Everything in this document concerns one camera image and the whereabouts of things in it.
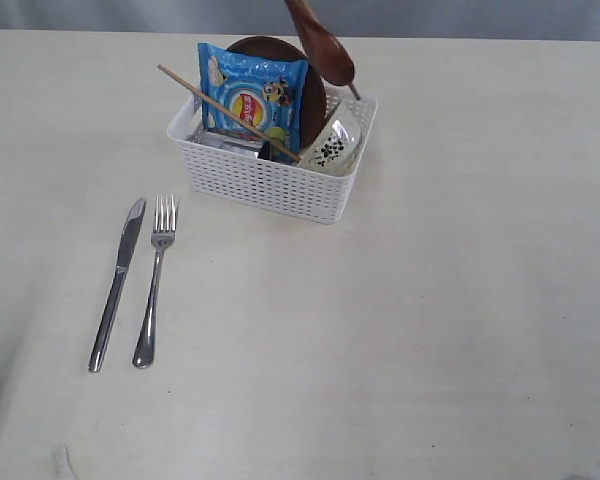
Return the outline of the wooden chopstick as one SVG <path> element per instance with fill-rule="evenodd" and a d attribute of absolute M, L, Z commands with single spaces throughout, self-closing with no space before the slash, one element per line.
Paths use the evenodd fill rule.
<path fill-rule="evenodd" d="M 300 156 L 298 154 L 296 154 L 293 151 L 291 151 L 288 148 L 286 148 L 282 142 L 275 140 L 274 138 L 272 138 L 269 135 L 267 135 L 266 133 L 260 131 L 259 129 L 257 129 L 253 125 L 249 124 L 245 120 L 241 119 L 239 116 L 237 116 L 236 114 L 234 114 L 233 112 L 231 112 L 230 110 L 228 110 L 227 108 L 225 108 L 223 105 L 221 105 L 220 103 L 218 103 L 216 100 L 214 100 L 210 96 L 208 96 L 205 93 L 203 93 L 201 90 L 199 90 L 198 88 L 196 88 L 193 84 L 191 84 L 190 82 L 188 82 L 187 80 L 185 80 L 184 78 L 182 78 L 181 76 L 179 76 L 178 74 L 176 74 L 174 71 L 172 71 L 168 67 L 166 67 L 166 66 L 164 66 L 162 64 L 158 64 L 157 68 L 161 72 L 163 72 L 164 74 L 166 74 L 169 78 L 171 78 L 172 80 L 174 80 L 175 82 L 177 82 L 179 85 L 181 85 L 185 89 L 189 90 L 192 94 L 194 94 L 195 96 L 199 97 L 202 101 L 206 102 L 208 105 L 213 106 L 214 108 L 216 108 L 217 110 L 219 110 L 222 114 L 226 115 L 231 120 L 233 120 L 234 122 L 238 123 L 244 129 L 250 131 L 254 135 L 256 135 L 259 138 L 263 139 L 264 141 L 268 141 L 272 145 L 273 148 L 275 148 L 278 151 L 282 152 L 283 154 L 289 156 L 296 163 L 298 163 L 301 160 L 301 158 L 300 158 Z"/>
<path fill-rule="evenodd" d="M 359 94 L 357 88 L 355 87 L 355 85 L 353 83 L 350 83 L 348 85 L 349 90 L 351 91 L 352 95 L 354 96 L 356 101 L 360 101 L 361 100 L 361 95 Z"/>

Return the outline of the dark brown round plate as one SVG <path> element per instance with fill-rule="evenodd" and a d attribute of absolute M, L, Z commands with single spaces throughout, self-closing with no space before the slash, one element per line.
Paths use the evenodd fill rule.
<path fill-rule="evenodd" d="M 306 60 L 306 55 L 292 44 L 276 37 L 250 36 L 228 47 L 235 53 L 278 61 Z M 326 92 L 321 76 L 308 66 L 299 110 L 300 149 L 309 146 L 320 133 L 327 111 Z"/>

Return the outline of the silver metal fork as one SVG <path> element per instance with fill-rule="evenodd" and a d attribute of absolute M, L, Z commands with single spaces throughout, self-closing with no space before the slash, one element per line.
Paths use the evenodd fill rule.
<path fill-rule="evenodd" d="M 156 348 L 157 301 L 165 251 L 175 242 L 178 201 L 173 194 L 158 195 L 154 208 L 151 245 L 154 248 L 152 276 L 144 318 L 134 350 L 132 364 L 145 369 L 154 362 Z"/>

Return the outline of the blue chips snack bag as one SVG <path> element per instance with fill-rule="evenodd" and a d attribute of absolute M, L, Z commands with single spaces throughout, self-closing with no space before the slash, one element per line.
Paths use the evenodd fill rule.
<path fill-rule="evenodd" d="M 242 121 L 298 152 L 308 62 L 265 59 L 209 43 L 197 48 L 201 91 Z"/>

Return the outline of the silver table knife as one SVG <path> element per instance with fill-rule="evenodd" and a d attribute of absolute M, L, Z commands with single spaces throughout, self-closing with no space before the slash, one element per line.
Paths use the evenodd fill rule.
<path fill-rule="evenodd" d="M 88 362 L 90 373 L 99 372 L 103 366 L 121 292 L 134 254 L 145 210 L 146 200 L 139 198 L 134 202 L 126 217 L 118 246 L 113 280 Z"/>

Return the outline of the brown wooden spoon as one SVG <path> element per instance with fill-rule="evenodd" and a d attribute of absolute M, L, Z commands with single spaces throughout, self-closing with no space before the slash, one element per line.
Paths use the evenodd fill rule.
<path fill-rule="evenodd" d="M 309 3 L 295 0 L 284 3 L 309 63 L 332 85 L 352 84 L 354 62 L 339 40 L 318 20 Z"/>

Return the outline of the white perforated plastic basket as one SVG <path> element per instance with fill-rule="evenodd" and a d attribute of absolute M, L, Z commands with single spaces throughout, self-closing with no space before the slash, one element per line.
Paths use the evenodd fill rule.
<path fill-rule="evenodd" d="M 179 149 L 189 182 L 202 193 L 241 204 L 323 224 L 338 222 L 353 188 L 359 164 L 375 121 L 378 101 L 363 95 L 356 101 L 342 88 L 326 89 L 327 106 L 347 106 L 361 127 L 360 143 L 347 162 L 345 174 L 333 176 L 274 163 L 202 145 L 197 118 L 201 100 L 192 96 L 167 127 Z"/>

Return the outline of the white floral ceramic bowl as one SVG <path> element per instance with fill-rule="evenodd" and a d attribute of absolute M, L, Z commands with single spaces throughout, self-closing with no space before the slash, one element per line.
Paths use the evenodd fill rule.
<path fill-rule="evenodd" d="M 346 175 L 360 138 L 358 121 L 346 103 L 340 101 L 315 140 L 300 154 L 297 166 L 332 176 Z"/>

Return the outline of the silver foil packet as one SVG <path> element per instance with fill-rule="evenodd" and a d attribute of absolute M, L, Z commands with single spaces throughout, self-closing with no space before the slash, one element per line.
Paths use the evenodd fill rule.
<path fill-rule="evenodd" d="M 263 147 L 261 140 L 248 140 L 237 137 L 227 136 L 221 133 L 202 130 L 195 136 L 192 136 L 195 143 L 201 145 L 225 150 L 234 154 L 246 155 L 257 158 Z"/>

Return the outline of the grey backdrop curtain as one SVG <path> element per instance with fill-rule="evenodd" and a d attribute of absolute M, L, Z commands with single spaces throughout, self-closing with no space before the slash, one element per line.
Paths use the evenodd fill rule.
<path fill-rule="evenodd" d="M 600 1 L 314 1 L 340 37 L 600 41 Z M 0 29 L 292 35 L 281 1 L 3 1 Z"/>

